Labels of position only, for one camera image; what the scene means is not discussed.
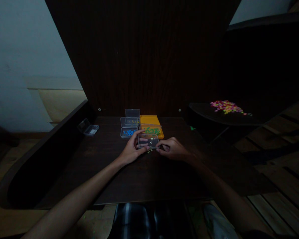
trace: floorboard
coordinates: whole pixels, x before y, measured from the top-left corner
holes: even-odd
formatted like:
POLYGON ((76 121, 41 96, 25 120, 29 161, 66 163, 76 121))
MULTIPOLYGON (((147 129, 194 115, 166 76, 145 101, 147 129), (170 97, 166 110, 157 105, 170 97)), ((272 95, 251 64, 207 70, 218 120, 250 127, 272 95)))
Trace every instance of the floorboard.
POLYGON ((275 233, 283 236, 297 236, 261 195, 248 196, 248 198, 262 214, 275 233))

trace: dark wooden table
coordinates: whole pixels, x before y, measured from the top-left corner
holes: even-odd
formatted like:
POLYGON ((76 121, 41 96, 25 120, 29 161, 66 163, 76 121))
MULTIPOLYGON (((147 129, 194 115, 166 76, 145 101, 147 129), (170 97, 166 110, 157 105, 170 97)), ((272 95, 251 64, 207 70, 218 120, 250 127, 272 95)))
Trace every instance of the dark wooden table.
MULTIPOLYGON (((241 153, 221 139, 207 146, 203 138, 183 118, 159 118, 165 139, 176 137, 240 195, 274 192, 270 182, 259 174, 241 153)), ((124 149, 119 117, 98 117, 94 137, 85 137, 55 184, 36 208, 51 208, 74 188, 111 163, 124 149)), ((166 199, 210 199, 210 194, 192 168, 170 161, 156 151, 140 156, 124 167, 104 188, 97 204, 142 202, 166 199)))

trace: finger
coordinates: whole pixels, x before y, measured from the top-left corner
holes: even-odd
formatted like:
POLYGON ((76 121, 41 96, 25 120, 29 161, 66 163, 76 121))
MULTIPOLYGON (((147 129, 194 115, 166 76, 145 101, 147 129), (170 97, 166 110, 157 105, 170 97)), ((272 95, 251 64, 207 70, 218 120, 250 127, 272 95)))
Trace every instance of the finger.
POLYGON ((174 140, 174 141, 178 142, 177 138, 175 138, 175 137, 171 137, 168 140, 174 140))
POLYGON ((138 130, 138 131, 135 131, 134 134, 132 135, 132 137, 131 137, 130 140, 133 142, 133 141, 136 139, 136 136, 137 136, 139 133, 143 133, 143 132, 145 132, 144 129, 140 129, 140 130, 138 130))
POLYGON ((138 150, 136 150, 137 155, 140 156, 141 154, 145 153, 145 152, 148 151, 149 149, 150 149, 149 146, 147 146, 147 147, 143 147, 143 148, 141 148, 141 149, 138 149, 138 150))
POLYGON ((156 144, 156 147, 162 145, 162 144, 165 144, 165 145, 168 145, 169 147, 174 143, 173 140, 164 140, 162 139, 161 141, 159 141, 157 144, 156 144))
POLYGON ((166 146, 166 145, 162 145, 163 146, 163 149, 166 151, 166 152, 169 152, 169 147, 166 146))
POLYGON ((162 155, 162 156, 165 156, 165 157, 167 157, 168 155, 169 155, 169 152, 166 152, 166 151, 164 151, 164 150, 161 150, 161 149, 156 149, 156 151, 160 154, 160 155, 162 155))
POLYGON ((145 147, 145 146, 148 146, 148 144, 138 144, 138 145, 136 145, 136 148, 141 148, 141 147, 145 147))

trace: small plastic container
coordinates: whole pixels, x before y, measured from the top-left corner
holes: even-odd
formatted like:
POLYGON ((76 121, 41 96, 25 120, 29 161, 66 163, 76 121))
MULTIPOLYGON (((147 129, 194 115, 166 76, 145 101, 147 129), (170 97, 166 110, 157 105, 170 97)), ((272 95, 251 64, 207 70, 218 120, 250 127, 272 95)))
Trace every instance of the small plastic container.
POLYGON ((132 136, 131 135, 128 135, 127 133, 124 133, 128 130, 131 130, 131 131, 137 131, 137 127, 123 127, 121 128, 121 138, 131 138, 132 136))
POLYGON ((88 119, 84 119, 81 123, 79 123, 77 128, 86 136, 94 136, 100 127, 95 124, 90 124, 88 119))
POLYGON ((138 127, 139 125, 140 125, 139 118, 127 118, 127 117, 121 118, 122 127, 138 127))
POLYGON ((125 117, 121 118, 122 127, 138 127, 140 125, 139 109, 125 109, 125 117))
POLYGON ((151 149, 159 148, 156 144, 159 142, 156 134, 139 134, 138 135, 139 148, 149 146, 151 149))
POLYGON ((145 130, 145 134, 156 134, 159 139, 164 138, 162 126, 158 124, 141 124, 140 129, 145 130))
POLYGON ((125 117, 121 118, 121 138, 130 138, 131 135, 124 133, 128 130, 138 130, 140 125, 140 113, 139 109, 125 109, 125 117))

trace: colorful beads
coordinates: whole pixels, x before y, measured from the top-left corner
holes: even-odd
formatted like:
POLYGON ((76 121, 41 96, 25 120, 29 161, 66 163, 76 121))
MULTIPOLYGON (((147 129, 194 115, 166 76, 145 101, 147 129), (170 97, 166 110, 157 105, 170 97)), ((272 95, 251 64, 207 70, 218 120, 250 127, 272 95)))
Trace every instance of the colorful beads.
POLYGON ((211 102, 210 105, 212 107, 216 107, 217 110, 215 110, 215 112, 217 111, 220 111, 222 110, 223 112, 225 112, 225 115, 228 114, 228 113, 241 113, 243 115, 249 115, 249 116, 252 116, 251 113, 247 114, 247 113, 244 113, 242 108, 238 107, 235 103, 233 102, 230 102, 228 100, 224 100, 224 101, 214 101, 214 102, 211 102))

